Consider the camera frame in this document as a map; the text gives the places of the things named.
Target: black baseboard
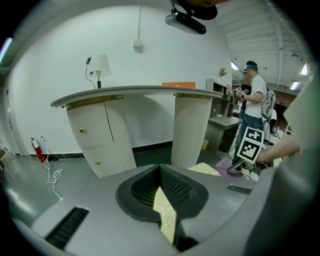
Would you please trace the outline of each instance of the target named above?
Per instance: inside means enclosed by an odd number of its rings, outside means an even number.
[[[163,142],[163,143],[157,143],[157,144],[152,144],[152,145],[147,145],[147,146],[137,146],[133,147],[132,151],[133,153],[138,153],[138,152],[143,152],[143,151],[149,151],[149,150],[156,150],[156,149],[161,149],[165,147],[172,146],[172,141],[168,142]],[[70,159],[70,158],[85,158],[83,153],[65,153],[65,154],[49,154],[52,157],[56,157],[58,159]],[[32,158],[37,158],[37,154],[30,154]]]

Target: curved countertop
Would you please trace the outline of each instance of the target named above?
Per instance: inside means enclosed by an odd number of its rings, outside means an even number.
[[[188,87],[176,86],[162,86],[162,85],[130,85],[130,86],[116,86],[106,87],[100,89],[92,89],[70,94],[68,96],[59,98],[50,104],[51,107],[63,107],[67,104],[112,95],[127,95],[127,94],[140,94],[140,95],[175,95],[175,94],[193,94],[200,96],[209,96],[213,98],[222,98],[221,92],[212,90],[203,90]]]

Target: man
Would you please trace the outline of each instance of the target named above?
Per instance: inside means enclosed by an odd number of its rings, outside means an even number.
[[[277,121],[277,112],[275,111],[275,109],[273,109],[271,119],[270,119],[270,133],[272,133],[272,134],[273,134],[273,130],[274,130],[274,126],[275,126],[276,121]]]
[[[247,71],[245,71],[242,74],[242,85],[241,85],[241,89],[243,92],[245,92],[245,94],[251,94],[251,79],[248,76]],[[241,110],[240,110],[240,114],[239,114],[239,118],[240,119],[244,119],[244,114],[245,114],[245,110],[246,110],[246,104],[247,101],[243,101],[242,102],[242,106],[241,106]]]
[[[258,65],[254,61],[246,63],[246,72],[252,80],[251,93],[238,93],[236,97],[247,101],[240,131],[236,141],[235,152],[232,164],[235,164],[239,157],[237,156],[241,141],[245,135],[247,127],[259,129],[262,125],[262,105],[265,96],[267,95],[267,85],[262,76],[258,73]]]

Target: white cable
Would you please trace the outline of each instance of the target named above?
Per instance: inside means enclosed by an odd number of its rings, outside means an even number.
[[[59,197],[60,200],[63,199],[63,197],[61,197],[60,195],[58,195],[58,193],[56,192],[55,190],[55,184],[57,183],[58,179],[60,179],[61,177],[61,172],[63,171],[62,169],[59,169],[59,170],[56,170],[54,173],[53,173],[53,178],[54,178],[54,181],[50,181],[50,163],[48,161],[48,157],[49,157],[49,152],[51,153],[51,151],[45,146],[42,138],[40,138],[41,140],[41,143],[42,145],[44,146],[44,148],[46,149],[46,159],[45,161],[43,162],[43,166],[48,170],[48,181],[47,181],[47,184],[52,184],[52,188],[53,188],[53,192]]]

